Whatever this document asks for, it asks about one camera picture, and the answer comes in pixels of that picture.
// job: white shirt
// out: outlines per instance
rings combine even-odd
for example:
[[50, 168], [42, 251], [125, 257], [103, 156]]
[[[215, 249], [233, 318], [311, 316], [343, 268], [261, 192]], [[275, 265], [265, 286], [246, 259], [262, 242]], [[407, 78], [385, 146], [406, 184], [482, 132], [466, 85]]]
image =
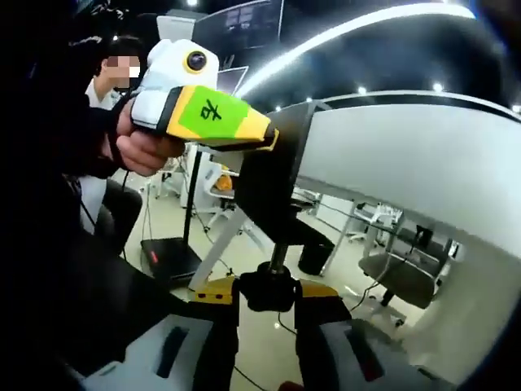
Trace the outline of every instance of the white shirt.
[[[114, 90], [110, 90], [100, 102], [94, 90], [94, 79], [90, 81], [85, 93], [89, 97], [90, 106], [92, 108], [104, 108], [105, 110], [111, 110], [120, 98], [119, 94]], [[81, 200], [94, 222], [96, 222], [107, 189], [107, 180], [89, 175], [78, 178], [78, 180], [81, 183]], [[94, 226], [83, 208], [81, 208], [81, 223], [86, 231], [91, 234], [94, 233]]]

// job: hand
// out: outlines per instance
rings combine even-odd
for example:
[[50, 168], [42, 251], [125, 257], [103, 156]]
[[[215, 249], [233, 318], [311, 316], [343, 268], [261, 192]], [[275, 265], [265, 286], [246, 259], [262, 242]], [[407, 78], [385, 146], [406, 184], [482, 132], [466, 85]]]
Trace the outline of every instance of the hand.
[[121, 110], [117, 124], [116, 145], [120, 149], [125, 166], [145, 177], [155, 174], [164, 167], [169, 157], [178, 157], [185, 150], [182, 140], [158, 138], [139, 131], [130, 120], [131, 99]]

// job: yellow and white device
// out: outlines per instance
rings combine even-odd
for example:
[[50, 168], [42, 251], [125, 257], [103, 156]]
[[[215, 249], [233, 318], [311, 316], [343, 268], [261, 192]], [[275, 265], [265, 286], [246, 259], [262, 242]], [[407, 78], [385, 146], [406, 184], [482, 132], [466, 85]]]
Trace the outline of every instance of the yellow and white device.
[[162, 40], [148, 67], [132, 107], [135, 125], [219, 151], [273, 149], [278, 130], [271, 120], [215, 89], [219, 60], [211, 51], [188, 40]]

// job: computer screen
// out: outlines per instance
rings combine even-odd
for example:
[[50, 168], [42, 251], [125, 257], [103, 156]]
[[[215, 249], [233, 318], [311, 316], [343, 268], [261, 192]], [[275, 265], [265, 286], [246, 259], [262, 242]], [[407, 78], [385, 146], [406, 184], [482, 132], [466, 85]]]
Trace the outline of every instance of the computer screen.
[[248, 67], [230, 68], [220, 71], [217, 75], [217, 90], [226, 92], [229, 95], [235, 94], [239, 88]]
[[195, 22], [192, 41], [222, 58], [278, 42], [283, 0], [256, 0]]

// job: green label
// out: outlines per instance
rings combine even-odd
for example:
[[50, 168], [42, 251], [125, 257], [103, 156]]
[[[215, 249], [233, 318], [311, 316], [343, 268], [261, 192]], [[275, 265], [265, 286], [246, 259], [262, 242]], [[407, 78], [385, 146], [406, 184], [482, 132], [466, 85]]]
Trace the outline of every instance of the green label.
[[247, 103], [240, 99], [197, 86], [179, 118], [179, 124], [201, 138], [234, 138], [247, 110]]

